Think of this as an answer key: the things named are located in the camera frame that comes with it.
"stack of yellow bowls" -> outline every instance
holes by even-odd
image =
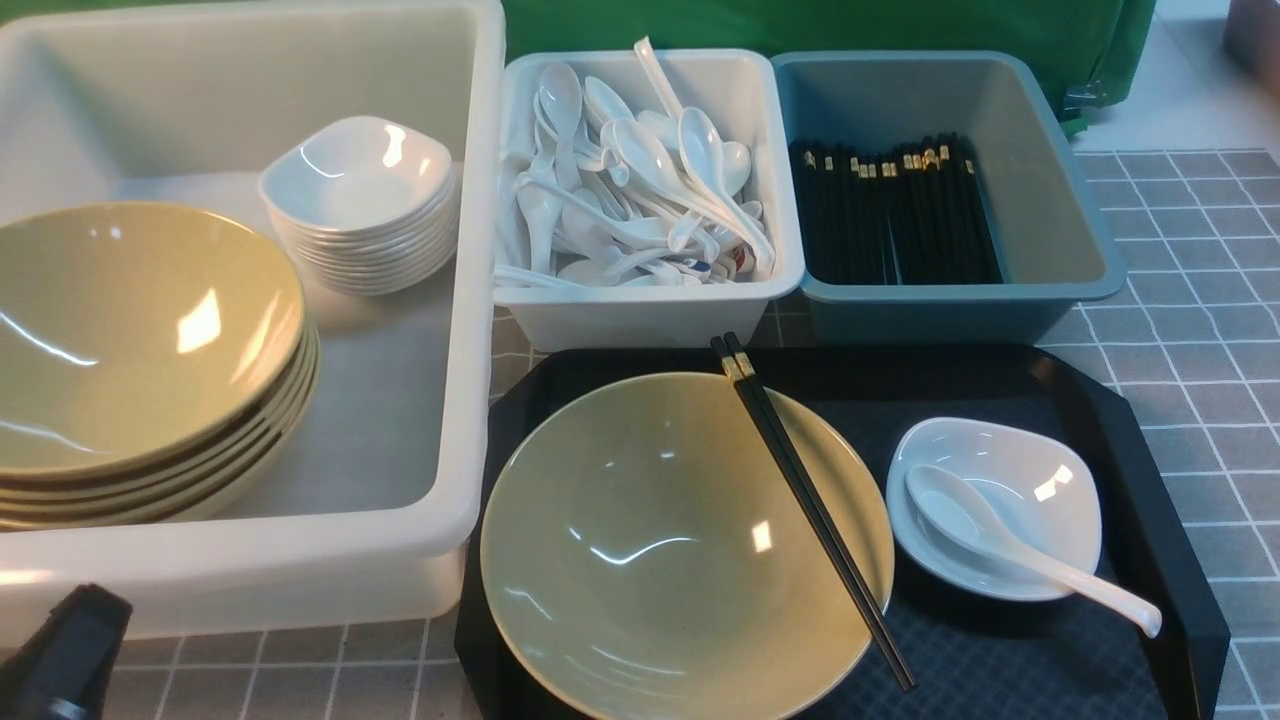
[[[211,213],[86,205],[0,228],[0,529],[216,512],[316,388],[288,258]]]

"black object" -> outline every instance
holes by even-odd
[[[712,338],[712,350],[719,357],[724,375],[733,383],[733,389],[742,401],[742,407],[750,414],[751,423],[764,439],[764,445],[768,446],[769,455],[773,456],[773,461],[777,462],[778,470],[804,511],[805,519],[809,520],[809,527],[818,536],[822,548],[827,552],[827,559],[831,560],[836,574],[840,575],[840,582],[845,584],[849,597],[858,607],[858,614],[863,616],[863,623],[870,630],[881,655],[884,656],[893,671],[893,678],[902,692],[914,691],[919,683],[915,682],[910,667],[906,666],[906,660],[897,644],[893,643],[888,628],[884,626],[884,616],[881,615],[876,594],[872,593],[867,578],[858,569],[858,562],[849,552],[849,546],[840,537],[840,530],[831,519],[822,496],[818,495],[818,488],[814,487],[809,470],[800,460],[795,445],[791,443],[791,436],[782,427],[778,411],[773,407],[773,402],[769,401],[769,396],[764,391],[764,384],[760,383],[760,378],[751,366],[746,348],[742,347],[735,333],[727,333],[723,338]]]
[[[809,273],[832,284],[1001,283],[977,159],[959,135],[890,155],[790,146]]]
[[[915,423],[938,415],[1024,428],[1088,462],[1103,512],[1100,574],[1165,614],[1156,639],[1080,597],[1007,603],[955,589],[899,552],[886,621],[920,688],[904,696],[860,662],[805,719],[1037,720],[1211,717],[1230,633],[1128,402],[1030,347],[753,350],[764,384],[812,407],[877,480]],[[516,446],[582,395],[648,373],[719,373],[705,350],[570,351],[535,368],[489,413],[481,502]],[[579,719],[511,655],[467,551],[456,646],[486,720]]]
[[[132,614],[133,606],[99,585],[72,591],[27,644],[0,665],[0,719],[101,717]]]

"black chopsticks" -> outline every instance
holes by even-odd
[[[956,133],[872,155],[790,145],[809,273],[831,284],[1000,284],[978,160]]]
[[[867,585],[867,579],[863,578],[861,571],[859,571],[858,565],[849,553],[849,547],[840,538],[840,530],[836,529],[835,521],[827,512],[827,507],[823,505],[822,497],[813,484],[813,478],[809,477],[809,471],[805,470],[800,455],[791,443],[791,437],[783,429],[782,420],[778,418],[773,402],[769,401],[769,396],[764,391],[764,384],[755,374],[755,369],[746,356],[746,348],[739,342],[736,334],[727,333],[723,338],[712,338],[712,350],[719,355],[724,374],[732,380],[733,389],[737,391],[742,406],[751,415],[755,429],[764,438],[769,454],[773,455],[774,462],[778,464],[778,469],[791,487],[791,493],[795,495],[796,502],[800,503],[805,518],[809,520],[809,525],[822,542],[823,550],[827,551],[827,557],[831,559],[836,573],[845,583],[845,589],[849,591],[854,605],[858,606],[858,611],[870,629],[876,644],[879,646],[881,653],[888,660],[890,669],[893,670],[893,676],[897,678],[897,684],[902,687],[904,692],[914,691],[918,683],[911,675],[911,670],[908,669],[902,653],[893,644],[893,638],[890,637],[888,628],[884,625],[884,616],[881,615],[879,605]]]

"chopsticks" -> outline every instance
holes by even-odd
[[[823,505],[822,497],[813,484],[813,478],[809,477],[809,471],[805,470],[800,455],[791,443],[791,437],[783,429],[782,419],[778,418],[773,402],[769,401],[769,396],[764,391],[764,383],[760,382],[746,356],[746,348],[739,342],[736,334],[726,333],[723,338],[712,338],[712,350],[719,355],[724,374],[732,380],[737,397],[742,401],[748,414],[751,415],[751,421],[755,423],[755,429],[764,438],[764,445],[769,447],[769,454],[778,464],[778,470],[787,479],[791,493],[795,495],[809,525],[818,536],[818,541],[822,542],[823,550],[827,551],[827,557],[831,559],[841,582],[845,583],[845,589],[849,591],[854,605],[858,606],[858,611],[870,629],[881,653],[884,655],[890,669],[893,670],[897,684],[901,685],[902,692],[914,691],[918,683],[911,675],[911,670],[908,669],[902,653],[893,644],[893,638],[890,637],[888,628],[884,625],[884,616],[881,615],[879,605],[867,585],[867,579],[863,578],[849,553],[849,547],[840,538],[840,530],[836,529],[835,521],[827,512],[827,506]]]

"grid-patterned table mat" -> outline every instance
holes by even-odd
[[[1280,167],[1260,151],[1080,155],[1129,263],[1044,347],[1133,404],[1235,639],[1219,717],[1280,720]],[[813,343],[771,305],[756,346]],[[494,323],[492,393],[543,356]],[[453,615],[127,643],[108,720],[477,717]]]

